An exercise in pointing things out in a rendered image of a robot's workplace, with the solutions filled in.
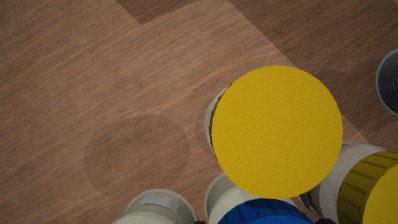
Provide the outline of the bottle with green cap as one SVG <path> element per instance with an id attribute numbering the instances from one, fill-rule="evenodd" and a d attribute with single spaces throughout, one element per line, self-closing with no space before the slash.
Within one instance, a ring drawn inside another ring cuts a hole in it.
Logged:
<path id="1" fill-rule="evenodd" d="M 374 85 L 382 106 L 398 117 L 398 48 L 389 52 L 379 63 Z"/>

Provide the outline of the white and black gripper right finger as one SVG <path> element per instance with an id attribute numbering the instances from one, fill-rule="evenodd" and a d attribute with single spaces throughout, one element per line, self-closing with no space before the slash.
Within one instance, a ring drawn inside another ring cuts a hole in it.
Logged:
<path id="1" fill-rule="evenodd" d="M 336 224 L 336 223 L 331 219 L 319 219 L 318 222 L 315 222 L 315 224 Z"/>

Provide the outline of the white bottle with blue cap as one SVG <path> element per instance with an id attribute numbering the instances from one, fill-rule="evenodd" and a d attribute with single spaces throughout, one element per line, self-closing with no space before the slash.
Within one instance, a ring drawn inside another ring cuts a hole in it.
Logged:
<path id="1" fill-rule="evenodd" d="M 266 199 L 251 195 L 224 172 L 207 188 L 203 207 L 205 224 L 314 224 L 291 198 Z"/>

